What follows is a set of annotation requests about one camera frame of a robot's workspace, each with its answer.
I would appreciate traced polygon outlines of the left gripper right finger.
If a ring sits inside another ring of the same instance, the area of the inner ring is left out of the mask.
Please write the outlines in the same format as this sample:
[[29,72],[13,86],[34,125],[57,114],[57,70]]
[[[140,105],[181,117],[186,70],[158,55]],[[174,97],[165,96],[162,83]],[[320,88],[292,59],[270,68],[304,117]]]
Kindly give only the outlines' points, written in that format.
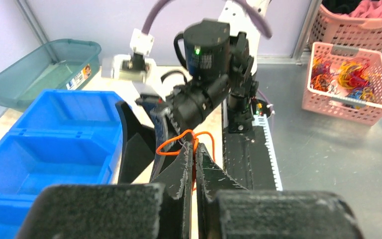
[[200,239],[224,239],[222,228],[224,213],[218,193],[246,190],[221,169],[211,158],[206,146],[200,143],[195,153],[198,237]]

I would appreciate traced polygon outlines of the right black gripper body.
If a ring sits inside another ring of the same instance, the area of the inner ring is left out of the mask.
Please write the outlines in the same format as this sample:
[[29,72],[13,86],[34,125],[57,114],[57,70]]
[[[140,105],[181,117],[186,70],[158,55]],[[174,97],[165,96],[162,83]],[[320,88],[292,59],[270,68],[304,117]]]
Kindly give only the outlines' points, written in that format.
[[183,83],[173,86],[168,95],[161,96],[157,91],[150,93],[150,111],[155,107],[168,107],[172,112],[172,126],[177,132],[175,136],[178,136],[203,123],[230,90],[231,80],[227,74],[205,81],[188,80],[183,76]]

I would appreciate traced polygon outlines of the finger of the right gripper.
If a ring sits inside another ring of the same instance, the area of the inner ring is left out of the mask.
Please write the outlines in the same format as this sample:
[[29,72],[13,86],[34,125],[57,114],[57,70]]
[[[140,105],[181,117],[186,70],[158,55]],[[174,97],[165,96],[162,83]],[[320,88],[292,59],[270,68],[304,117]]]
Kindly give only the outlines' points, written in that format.
[[[156,148],[158,148],[163,142],[174,137],[176,131],[172,126],[172,112],[168,107],[155,107],[150,111],[151,120],[154,124]],[[154,156],[154,164],[150,177],[150,181],[153,181],[161,172],[163,172],[172,162],[173,156],[158,155]]]
[[115,104],[122,124],[122,153],[118,184],[132,183],[154,160],[155,132],[142,125],[127,102]]

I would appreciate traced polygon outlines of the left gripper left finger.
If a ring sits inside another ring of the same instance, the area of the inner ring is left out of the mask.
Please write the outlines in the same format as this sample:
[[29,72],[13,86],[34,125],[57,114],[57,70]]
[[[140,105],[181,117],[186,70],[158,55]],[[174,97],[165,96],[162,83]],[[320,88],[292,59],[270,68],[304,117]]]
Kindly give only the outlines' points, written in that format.
[[192,144],[186,142],[175,160],[152,183],[161,184],[159,239],[189,239],[191,236]]

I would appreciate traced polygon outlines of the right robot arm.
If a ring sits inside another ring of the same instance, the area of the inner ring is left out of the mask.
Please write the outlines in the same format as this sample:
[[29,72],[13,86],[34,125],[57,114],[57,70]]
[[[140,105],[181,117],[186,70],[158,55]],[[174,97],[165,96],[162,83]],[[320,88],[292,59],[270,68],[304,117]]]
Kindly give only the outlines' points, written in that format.
[[254,57],[250,44],[258,43],[260,36],[272,37],[264,15],[268,7],[266,0],[229,0],[226,7],[234,7],[243,13],[242,18],[224,9],[217,20],[204,19],[189,26],[174,39],[174,50],[183,69],[191,80],[174,87],[171,94],[163,98],[156,91],[156,83],[148,79],[145,57],[152,47],[150,28],[158,13],[168,5],[160,0],[151,9],[141,30],[136,30],[131,44],[133,55],[121,64],[120,76],[129,81],[139,93],[137,103],[146,113],[163,106],[165,113],[152,117],[154,130],[144,127],[126,107],[117,107],[121,121],[127,128],[124,137],[124,153],[119,172],[120,183],[131,183],[150,163],[149,157],[134,162],[132,153],[139,147],[129,147],[131,137],[139,134],[146,148],[156,150],[157,141],[164,142],[170,135],[194,129],[225,99],[231,110],[230,124],[233,130],[239,126],[249,128],[252,119],[249,104],[255,96],[257,84],[253,80]]

